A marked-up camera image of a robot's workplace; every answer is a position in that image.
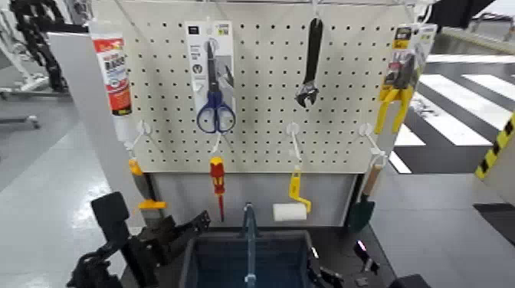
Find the pegboard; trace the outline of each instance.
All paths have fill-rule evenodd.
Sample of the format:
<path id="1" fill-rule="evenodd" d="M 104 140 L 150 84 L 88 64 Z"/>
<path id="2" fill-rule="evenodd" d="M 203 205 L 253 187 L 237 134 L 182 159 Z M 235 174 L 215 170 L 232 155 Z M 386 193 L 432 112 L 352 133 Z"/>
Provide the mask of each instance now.
<path id="1" fill-rule="evenodd" d="M 320 93 L 304 109 L 294 95 L 305 73 L 311 5 L 121 3 L 125 12 L 112 1 L 96 9 L 103 19 L 123 21 L 134 116 L 152 126 L 155 140 L 143 139 L 135 149 L 145 172 L 209 170 L 216 135 L 204 134 L 195 122 L 183 27 L 206 16 L 232 21 L 235 35 L 237 124 L 219 144 L 226 172 L 291 172 L 299 162 L 289 153 L 291 122 L 300 126 L 305 172 L 367 170 L 370 144 L 357 131 L 376 122 L 395 27 L 406 22 L 401 5 L 319 5 Z"/>

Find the tube label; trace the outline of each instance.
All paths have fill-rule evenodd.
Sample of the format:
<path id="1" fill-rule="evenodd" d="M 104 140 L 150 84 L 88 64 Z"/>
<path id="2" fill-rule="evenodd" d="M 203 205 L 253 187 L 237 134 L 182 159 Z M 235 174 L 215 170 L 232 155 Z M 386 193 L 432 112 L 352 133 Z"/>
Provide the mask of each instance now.
<path id="1" fill-rule="evenodd" d="M 93 40 L 97 52 L 103 83 L 106 86 L 113 115 L 132 113 L 129 78 L 123 53 L 122 38 L 98 38 Z"/>

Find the yellow pliers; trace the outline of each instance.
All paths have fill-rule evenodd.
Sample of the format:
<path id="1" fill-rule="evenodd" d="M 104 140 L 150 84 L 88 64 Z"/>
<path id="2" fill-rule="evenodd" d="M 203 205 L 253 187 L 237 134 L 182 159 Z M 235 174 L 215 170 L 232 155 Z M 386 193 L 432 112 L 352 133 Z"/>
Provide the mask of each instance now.
<path id="1" fill-rule="evenodd" d="M 393 81 L 393 85 L 383 85 L 379 93 L 381 107 L 377 114 L 376 128 L 374 129 L 375 134 L 381 134 L 385 124 L 386 112 L 388 111 L 390 103 L 395 100 L 401 101 L 401 109 L 393 121 L 392 133 L 397 133 L 401 128 L 401 124 L 404 122 L 404 118 L 408 112 L 409 102 L 413 97 L 413 86 L 410 82 L 414 73 L 415 56 L 411 54 L 402 65 L 397 77 Z"/>

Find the white stripe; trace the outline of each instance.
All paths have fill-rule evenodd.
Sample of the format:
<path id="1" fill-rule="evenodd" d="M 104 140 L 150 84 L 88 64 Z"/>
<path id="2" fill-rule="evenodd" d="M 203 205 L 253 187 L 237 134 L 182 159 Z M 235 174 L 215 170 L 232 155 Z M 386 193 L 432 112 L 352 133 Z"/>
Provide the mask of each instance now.
<path id="1" fill-rule="evenodd" d="M 406 125 L 402 124 L 397 139 L 395 140 L 395 146 L 425 146 L 425 143 Z"/>
<path id="2" fill-rule="evenodd" d="M 492 144 L 418 92 L 415 92 L 411 106 L 429 125 L 456 146 L 490 146 Z"/>
<path id="3" fill-rule="evenodd" d="M 395 167 L 395 170 L 401 174 L 411 174 L 412 170 L 404 164 L 404 162 L 397 156 L 395 152 L 390 153 L 390 163 L 392 163 L 393 167 Z"/>
<path id="4" fill-rule="evenodd" d="M 486 88 L 492 90 L 495 93 L 499 93 L 500 95 L 515 100 L 515 85 L 505 80 L 499 79 L 494 75 L 463 75 L 463 77 L 474 81 L 475 83 L 480 84 L 481 86 L 485 86 Z"/>
<path id="5" fill-rule="evenodd" d="M 441 75 L 421 75 L 420 81 L 499 130 L 511 117 L 510 111 Z"/>
<path id="6" fill-rule="evenodd" d="M 515 63 L 513 55 L 460 55 L 460 54 L 432 54 L 428 56 L 428 63 Z"/>

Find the screwdriver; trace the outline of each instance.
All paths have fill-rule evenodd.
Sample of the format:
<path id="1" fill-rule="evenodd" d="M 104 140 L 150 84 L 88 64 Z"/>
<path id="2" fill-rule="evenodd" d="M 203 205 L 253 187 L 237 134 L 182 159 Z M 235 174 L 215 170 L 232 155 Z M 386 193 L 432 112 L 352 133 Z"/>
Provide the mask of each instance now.
<path id="1" fill-rule="evenodd" d="M 211 171 L 209 175 L 213 178 L 215 194 L 218 196 L 218 207 L 220 208 L 220 219 L 224 221 L 224 162 L 221 157 L 213 157 L 210 161 Z"/>

